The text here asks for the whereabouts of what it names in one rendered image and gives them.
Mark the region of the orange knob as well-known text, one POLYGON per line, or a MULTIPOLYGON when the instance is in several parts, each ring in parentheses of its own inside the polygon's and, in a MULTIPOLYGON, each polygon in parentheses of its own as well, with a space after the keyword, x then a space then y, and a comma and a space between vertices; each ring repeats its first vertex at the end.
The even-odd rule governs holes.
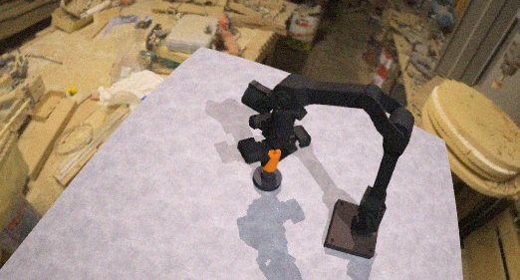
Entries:
POLYGON ((272 149, 272 150, 269 150, 268 154, 271 159, 268 161, 268 163, 264 167, 262 167, 267 172, 276 170, 280 156, 281 156, 281 151, 279 149, 277 149, 277 150, 272 149))

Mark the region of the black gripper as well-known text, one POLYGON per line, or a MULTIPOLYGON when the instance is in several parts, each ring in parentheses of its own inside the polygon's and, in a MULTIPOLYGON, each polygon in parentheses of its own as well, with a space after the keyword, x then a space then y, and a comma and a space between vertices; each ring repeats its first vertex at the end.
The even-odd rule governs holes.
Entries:
POLYGON ((254 138, 238 142, 237 148, 247 164, 260 161, 264 167, 271 159, 268 153, 272 149, 281 151, 280 162, 297 151, 297 141, 299 148, 307 147, 311 143, 310 135, 301 125, 297 125, 289 131, 279 131, 271 125, 270 119, 266 120, 266 124, 268 125, 267 134, 261 142, 256 142, 254 138))

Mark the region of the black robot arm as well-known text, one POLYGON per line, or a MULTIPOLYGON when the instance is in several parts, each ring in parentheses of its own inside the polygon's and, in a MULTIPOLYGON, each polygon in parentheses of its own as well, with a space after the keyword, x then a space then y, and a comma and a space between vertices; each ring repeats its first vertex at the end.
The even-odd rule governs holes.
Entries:
POLYGON ((266 120, 270 119, 279 131, 289 131, 296 119, 300 121, 307 114, 304 107, 310 105, 365 110, 383 136, 384 156, 374 186, 367 187, 357 209, 359 214, 353 216, 352 236, 371 237, 378 231, 387 210, 387 187, 413 130, 414 116, 409 110, 375 84, 316 82, 298 74, 290 74, 273 90, 251 81, 241 103, 259 113, 250 116, 249 126, 261 130, 263 137, 268 130, 266 120))

